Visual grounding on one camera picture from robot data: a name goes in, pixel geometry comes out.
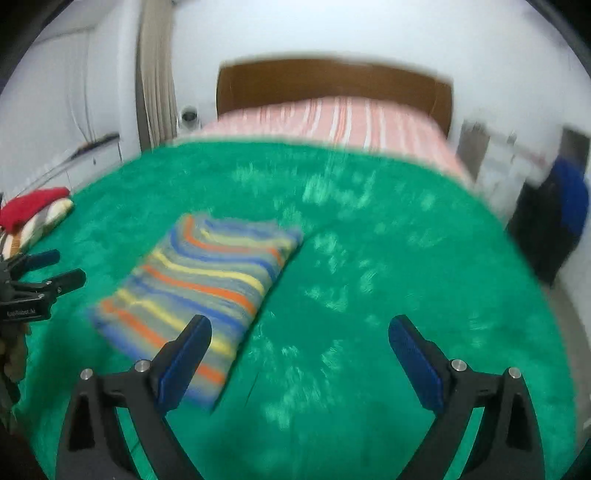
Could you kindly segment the left hand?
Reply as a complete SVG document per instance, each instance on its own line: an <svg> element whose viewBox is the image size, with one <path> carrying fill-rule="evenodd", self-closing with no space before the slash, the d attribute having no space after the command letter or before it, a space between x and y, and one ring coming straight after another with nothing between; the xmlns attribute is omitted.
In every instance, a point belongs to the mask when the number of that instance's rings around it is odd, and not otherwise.
<svg viewBox="0 0 591 480"><path fill-rule="evenodd" d="M1 369L15 384L20 383L26 375L27 337L30 334L31 328L27 323L13 323L1 327Z"/></svg>

